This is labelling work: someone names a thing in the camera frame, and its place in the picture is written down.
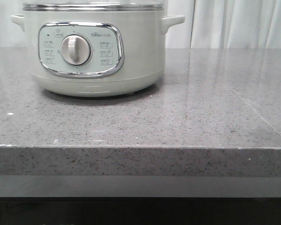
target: granite countertop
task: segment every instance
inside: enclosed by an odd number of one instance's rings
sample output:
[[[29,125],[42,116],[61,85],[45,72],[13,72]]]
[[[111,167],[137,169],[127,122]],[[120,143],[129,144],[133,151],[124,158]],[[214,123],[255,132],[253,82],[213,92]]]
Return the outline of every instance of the granite countertop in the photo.
[[[39,87],[0,48],[0,175],[281,176],[281,50],[167,50],[119,97]]]

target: steamer pot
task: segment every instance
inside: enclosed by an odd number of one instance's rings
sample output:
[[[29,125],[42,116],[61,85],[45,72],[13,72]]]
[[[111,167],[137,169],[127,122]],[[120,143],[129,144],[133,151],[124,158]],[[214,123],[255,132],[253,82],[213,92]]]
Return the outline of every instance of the steamer pot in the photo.
[[[36,82],[69,96],[122,95],[164,74],[165,34],[183,23],[159,1],[24,3],[11,19],[26,33]]]

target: white curtain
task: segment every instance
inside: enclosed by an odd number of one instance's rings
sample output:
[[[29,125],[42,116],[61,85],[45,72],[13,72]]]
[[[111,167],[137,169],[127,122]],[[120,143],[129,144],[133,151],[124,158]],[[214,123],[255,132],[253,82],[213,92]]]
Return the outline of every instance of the white curtain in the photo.
[[[281,48],[281,0],[196,0],[191,48]]]
[[[23,47],[25,37],[19,26],[10,21],[10,16],[22,13],[25,0],[0,0],[0,47]]]

